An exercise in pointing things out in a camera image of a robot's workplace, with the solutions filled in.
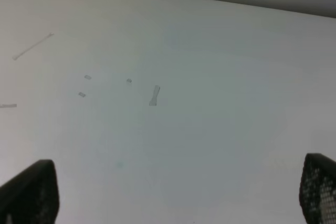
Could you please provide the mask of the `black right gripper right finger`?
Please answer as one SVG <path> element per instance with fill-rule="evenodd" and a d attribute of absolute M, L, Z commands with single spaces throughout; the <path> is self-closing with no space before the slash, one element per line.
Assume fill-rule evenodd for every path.
<path fill-rule="evenodd" d="M 335 223 L 335 161 L 320 153 L 305 156 L 299 203 L 306 223 Z"/>

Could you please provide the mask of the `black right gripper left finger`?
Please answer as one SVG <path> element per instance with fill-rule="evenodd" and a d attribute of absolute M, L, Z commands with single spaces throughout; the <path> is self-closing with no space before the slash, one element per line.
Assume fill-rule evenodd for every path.
<path fill-rule="evenodd" d="M 55 164 L 41 159 L 1 186 L 1 223 L 55 223 L 59 189 Z"/>

